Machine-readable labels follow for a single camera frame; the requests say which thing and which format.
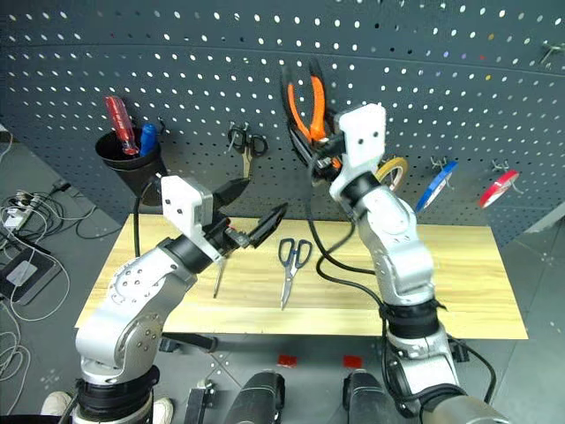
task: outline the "yellow tape roll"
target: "yellow tape roll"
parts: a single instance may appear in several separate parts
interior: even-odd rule
[[[389,175],[392,173],[392,183],[389,184],[388,188],[395,192],[398,190],[406,178],[408,173],[408,161],[403,157],[394,157],[389,161],[385,162],[375,173],[374,176],[382,184],[388,184],[390,181]]]

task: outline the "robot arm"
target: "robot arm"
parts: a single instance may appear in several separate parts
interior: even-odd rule
[[[319,147],[343,163],[329,193],[358,223],[371,253],[388,326],[383,326],[383,379],[398,411],[425,423],[503,423],[492,407],[459,388],[434,297],[433,260],[419,240],[410,206],[373,175],[385,147],[386,111],[380,105],[335,117],[335,136]]]
[[[210,193],[193,180],[161,178],[163,214],[181,231],[127,262],[109,283],[107,298],[76,339],[82,380],[76,422],[145,422],[151,413],[153,366],[170,312],[211,263],[239,247],[259,246],[283,219],[287,205],[271,210],[249,234],[229,227],[219,208],[235,200],[248,179]]]

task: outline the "orange-handled pliers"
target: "orange-handled pliers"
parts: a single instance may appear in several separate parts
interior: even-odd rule
[[[294,97],[294,79],[292,77],[292,71],[287,65],[282,68],[281,91],[286,114],[290,121],[292,121],[302,134],[304,134],[306,139],[312,145],[315,141],[320,141],[326,137],[326,129],[324,126],[324,117],[326,115],[326,92],[320,64],[316,59],[312,59],[310,61],[310,81],[312,83],[313,90],[314,110],[310,128],[308,128],[298,113]]]

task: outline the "silver scissors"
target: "silver scissors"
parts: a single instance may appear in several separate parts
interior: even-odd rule
[[[288,254],[283,255],[286,249],[289,249]],[[298,242],[293,238],[283,238],[279,243],[279,261],[284,266],[284,286],[281,293],[281,309],[284,309],[286,303],[289,301],[290,289],[292,288],[292,280],[297,274],[298,270],[306,265],[312,254],[312,243],[308,240],[299,240]]]

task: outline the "blue tape roll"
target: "blue tape roll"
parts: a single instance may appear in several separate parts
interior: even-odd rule
[[[416,205],[416,212],[424,210],[435,200],[441,190],[443,190],[443,187],[446,186],[448,179],[451,177],[451,173],[456,167],[457,162],[455,161],[450,162],[443,167],[443,170],[441,170],[441,172],[432,180],[422,197],[420,197],[420,200]]]

